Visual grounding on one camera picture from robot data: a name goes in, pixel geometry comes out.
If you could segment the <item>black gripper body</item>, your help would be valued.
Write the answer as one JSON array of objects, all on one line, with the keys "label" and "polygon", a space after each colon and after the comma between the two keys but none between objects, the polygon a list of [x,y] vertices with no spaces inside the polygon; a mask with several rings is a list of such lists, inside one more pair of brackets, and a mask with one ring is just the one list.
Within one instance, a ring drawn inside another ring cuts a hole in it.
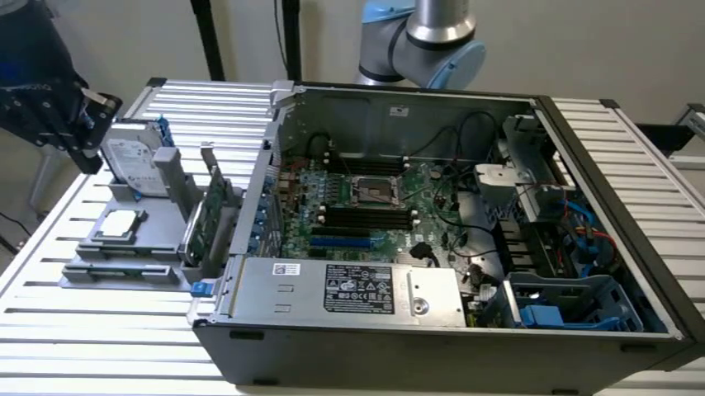
[{"label": "black gripper body", "polygon": [[[1,87],[1,128],[23,140],[27,121],[62,121],[68,129],[83,101],[83,88],[88,88],[88,84],[78,74],[71,81],[54,79]],[[62,134],[67,142],[70,132]]]}]

